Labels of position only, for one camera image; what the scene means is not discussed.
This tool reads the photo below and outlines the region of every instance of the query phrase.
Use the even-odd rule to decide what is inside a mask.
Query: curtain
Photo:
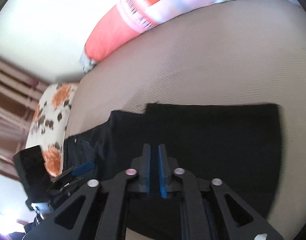
[[[12,157],[25,148],[35,109],[47,87],[0,59],[0,174],[19,179]]]

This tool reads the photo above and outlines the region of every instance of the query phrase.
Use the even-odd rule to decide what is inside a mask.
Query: orange flower
[[[40,109],[39,109],[39,104],[38,104],[35,110],[34,116],[33,116],[33,122],[36,122],[38,120],[39,113],[40,113]]]
[[[47,172],[56,177],[59,175],[59,169],[61,167],[61,158],[59,156],[59,150],[53,145],[49,145],[47,150],[43,151],[43,158],[45,160],[45,168]]]
[[[62,85],[53,96],[52,104],[55,108],[63,104],[69,96],[71,95],[72,86],[71,85]]]

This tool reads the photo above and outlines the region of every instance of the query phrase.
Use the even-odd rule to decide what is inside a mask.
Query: pillow
[[[45,168],[55,177],[61,171],[61,158],[66,124],[78,84],[52,84],[35,111],[26,148],[40,145]]]
[[[80,63],[89,72],[118,47],[183,13],[231,0],[121,0],[97,23]]]

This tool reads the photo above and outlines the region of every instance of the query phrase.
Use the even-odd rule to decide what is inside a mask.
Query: white wall
[[[25,205],[27,195],[20,182],[0,175],[0,213],[32,222],[35,213]]]
[[[0,12],[0,57],[48,82],[80,80],[84,44],[118,1],[8,0]]]

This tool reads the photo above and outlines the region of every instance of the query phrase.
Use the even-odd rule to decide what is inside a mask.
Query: bed surface
[[[238,0],[166,22],[81,81],[66,137],[147,103],[282,106],[284,157],[269,222],[285,240],[306,222],[306,14],[285,0]]]

